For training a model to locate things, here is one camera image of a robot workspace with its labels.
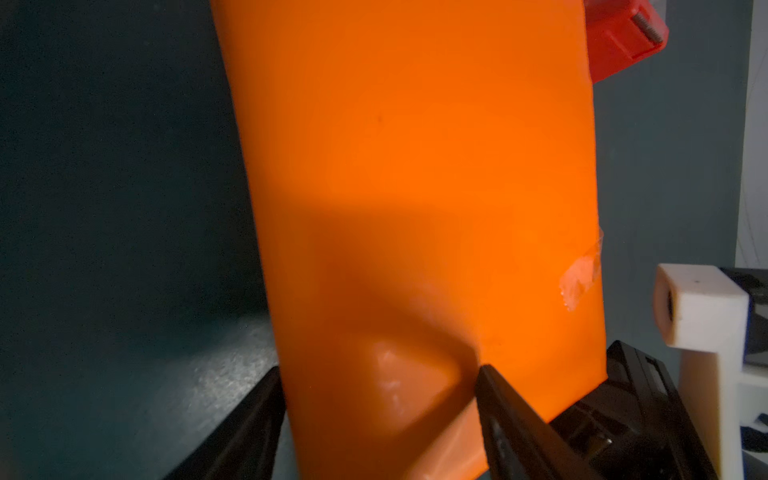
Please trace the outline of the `orange wrapping paper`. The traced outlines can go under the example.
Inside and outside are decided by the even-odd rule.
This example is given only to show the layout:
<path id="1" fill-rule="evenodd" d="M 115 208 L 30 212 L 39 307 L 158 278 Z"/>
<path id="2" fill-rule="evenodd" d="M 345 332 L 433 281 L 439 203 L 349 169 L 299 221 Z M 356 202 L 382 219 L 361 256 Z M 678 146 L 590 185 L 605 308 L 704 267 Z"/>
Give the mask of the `orange wrapping paper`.
<path id="1" fill-rule="evenodd" d="M 298 471 L 474 479 L 494 366 L 545 420 L 606 376 L 580 1 L 215 1 Z"/>

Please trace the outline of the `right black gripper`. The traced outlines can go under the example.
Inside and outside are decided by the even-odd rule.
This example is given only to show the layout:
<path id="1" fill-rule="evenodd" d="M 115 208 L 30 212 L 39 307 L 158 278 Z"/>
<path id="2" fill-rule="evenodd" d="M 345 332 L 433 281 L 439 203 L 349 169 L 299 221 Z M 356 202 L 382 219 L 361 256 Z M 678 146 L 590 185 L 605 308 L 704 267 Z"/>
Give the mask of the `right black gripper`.
<path id="1" fill-rule="evenodd" d="M 621 341 L 607 379 L 550 426 L 605 479 L 715 479 L 663 362 Z"/>

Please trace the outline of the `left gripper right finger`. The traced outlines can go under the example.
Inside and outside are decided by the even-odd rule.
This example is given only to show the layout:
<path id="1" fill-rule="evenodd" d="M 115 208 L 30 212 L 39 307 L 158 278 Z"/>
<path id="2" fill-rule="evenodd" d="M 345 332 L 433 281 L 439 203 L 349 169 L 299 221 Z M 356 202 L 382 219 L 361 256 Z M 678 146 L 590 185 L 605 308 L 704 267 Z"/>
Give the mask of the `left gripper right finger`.
<path id="1" fill-rule="evenodd" d="M 493 479 L 589 479 L 582 460 L 491 365 L 475 383 L 484 450 Z"/>

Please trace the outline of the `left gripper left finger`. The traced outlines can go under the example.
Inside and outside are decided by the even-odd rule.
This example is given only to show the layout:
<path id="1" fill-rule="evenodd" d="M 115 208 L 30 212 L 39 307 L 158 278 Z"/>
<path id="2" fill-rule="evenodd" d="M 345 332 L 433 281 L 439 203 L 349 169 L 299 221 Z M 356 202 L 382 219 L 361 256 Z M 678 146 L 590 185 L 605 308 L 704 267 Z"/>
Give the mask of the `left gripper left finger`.
<path id="1" fill-rule="evenodd" d="M 274 366 L 165 479 L 270 479 L 285 413 Z"/>

